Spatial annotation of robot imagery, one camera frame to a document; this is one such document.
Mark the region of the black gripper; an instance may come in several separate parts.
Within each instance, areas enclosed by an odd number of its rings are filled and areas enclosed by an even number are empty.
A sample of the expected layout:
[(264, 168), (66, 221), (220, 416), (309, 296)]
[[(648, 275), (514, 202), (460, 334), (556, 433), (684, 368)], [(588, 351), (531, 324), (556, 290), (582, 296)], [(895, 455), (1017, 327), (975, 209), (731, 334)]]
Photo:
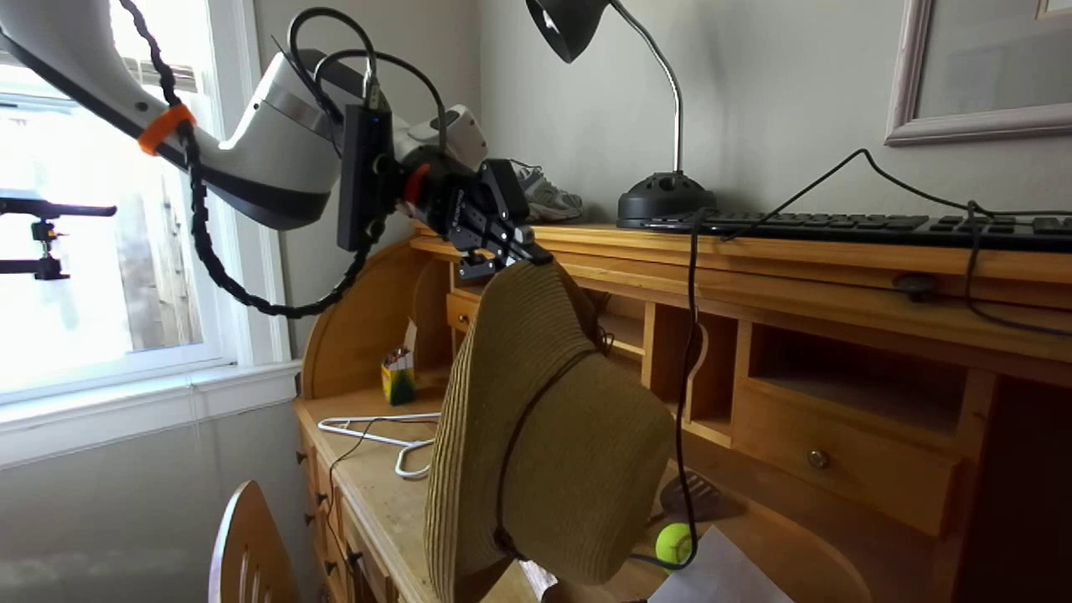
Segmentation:
[(457, 104), (426, 122), (398, 122), (403, 208), (460, 251), (460, 280), (514, 265), (548, 265), (531, 202), (507, 156), (494, 156), (477, 117)]

